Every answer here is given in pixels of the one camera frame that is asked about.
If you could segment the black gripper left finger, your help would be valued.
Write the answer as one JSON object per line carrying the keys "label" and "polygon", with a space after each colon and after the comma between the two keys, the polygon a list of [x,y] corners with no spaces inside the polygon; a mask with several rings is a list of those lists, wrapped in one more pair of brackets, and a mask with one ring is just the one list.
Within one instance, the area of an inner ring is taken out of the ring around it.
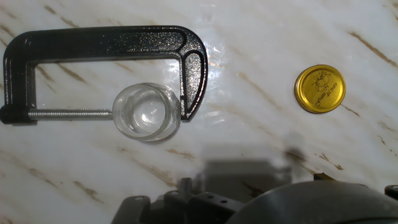
{"label": "black gripper left finger", "polygon": [[125,198],[112,224],[226,223],[244,204],[211,192],[197,194],[192,179],[182,178],[177,189],[151,202],[148,196]]}

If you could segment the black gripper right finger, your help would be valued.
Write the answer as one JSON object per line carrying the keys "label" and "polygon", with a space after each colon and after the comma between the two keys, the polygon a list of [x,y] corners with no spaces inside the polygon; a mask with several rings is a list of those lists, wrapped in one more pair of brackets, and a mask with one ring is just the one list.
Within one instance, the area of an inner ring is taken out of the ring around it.
{"label": "black gripper right finger", "polygon": [[[325,173],[315,173],[314,180],[334,180],[334,178],[326,175]],[[390,198],[397,200],[397,185],[388,185],[384,187],[384,194]]]}

